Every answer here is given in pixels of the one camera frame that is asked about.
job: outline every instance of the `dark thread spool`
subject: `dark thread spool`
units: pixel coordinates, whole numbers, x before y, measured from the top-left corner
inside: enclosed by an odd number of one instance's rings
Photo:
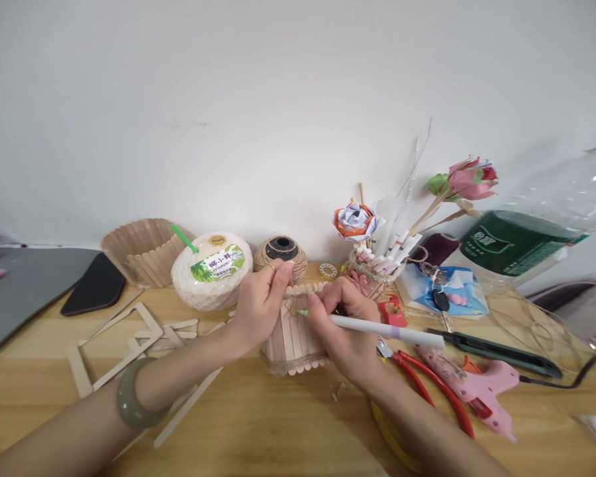
[[[267,243],[265,255],[272,260],[280,258],[287,262],[298,255],[298,246],[289,237],[274,237]]]
[[[294,285],[297,285],[305,277],[308,264],[307,255],[294,240],[283,235],[272,237],[258,247],[254,254],[254,271],[262,270],[265,265],[276,258],[280,258],[284,262],[294,261],[291,274]]]
[[[425,239],[422,244],[424,248],[428,250],[428,258],[426,262],[431,265],[439,266],[459,247],[459,241],[456,237],[447,233],[436,233]],[[421,252],[418,250],[413,256],[413,259],[417,259],[418,254]]]

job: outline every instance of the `wooden desk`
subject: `wooden desk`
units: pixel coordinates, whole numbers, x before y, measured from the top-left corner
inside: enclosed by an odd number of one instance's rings
[[[319,281],[317,264],[308,277]],[[127,287],[124,296],[134,293]],[[70,344],[84,338],[111,310],[64,318],[61,299],[0,350],[0,452],[77,400],[65,358]],[[200,318],[200,334],[228,311],[200,313],[184,305],[172,287],[146,290],[138,299],[165,323]],[[529,318],[518,300],[495,299],[521,323]],[[534,310],[542,323],[547,318]],[[441,328],[432,319],[409,316],[411,327]],[[102,376],[126,353],[133,331],[143,328],[134,313],[83,351],[91,377]],[[522,347],[493,322],[458,321],[457,331]],[[562,366],[577,370],[579,357],[562,343],[559,328],[548,325],[561,342],[551,352]],[[529,343],[530,335],[515,324],[510,331]],[[590,354],[578,345],[582,361]],[[459,352],[448,349],[451,358]],[[446,414],[451,410],[428,380],[424,384]],[[333,365],[304,374],[276,378],[256,352],[227,366],[160,449],[152,448],[158,430],[142,439],[103,474],[111,476],[278,476],[403,475],[405,471],[377,431],[366,398],[353,386],[335,403],[331,391],[344,378]],[[494,435],[473,416],[477,441],[517,476],[596,476],[596,444],[572,415],[596,414],[596,367],[577,390],[555,390],[520,384],[500,397],[514,419],[518,444]]]

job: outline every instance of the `plastic bottle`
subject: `plastic bottle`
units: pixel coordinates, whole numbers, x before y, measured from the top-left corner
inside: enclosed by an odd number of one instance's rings
[[[596,229],[596,148],[527,179],[486,213],[444,265],[470,268],[486,294],[501,292],[561,247]]]

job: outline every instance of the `jade bangle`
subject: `jade bangle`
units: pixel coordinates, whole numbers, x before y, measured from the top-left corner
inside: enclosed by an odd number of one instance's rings
[[[149,429],[156,426],[170,412],[171,406],[166,406],[158,412],[148,411],[137,400],[134,391],[134,379],[142,366],[154,361],[155,358],[143,358],[133,362],[119,380],[117,387],[117,411],[121,419],[133,429]]]

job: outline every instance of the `hot glue gun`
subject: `hot glue gun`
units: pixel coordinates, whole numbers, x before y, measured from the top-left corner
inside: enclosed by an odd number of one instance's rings
[[[498,394],[519,384],[519,373],[512,366],[495,360],[490,362],[485,373],[473,374],[462,370],[435,349],[417,346],[417,352],[463,402],[470,404],[477,417],[495,434],[517,441],[512,434],[512,418],[497,401]]]

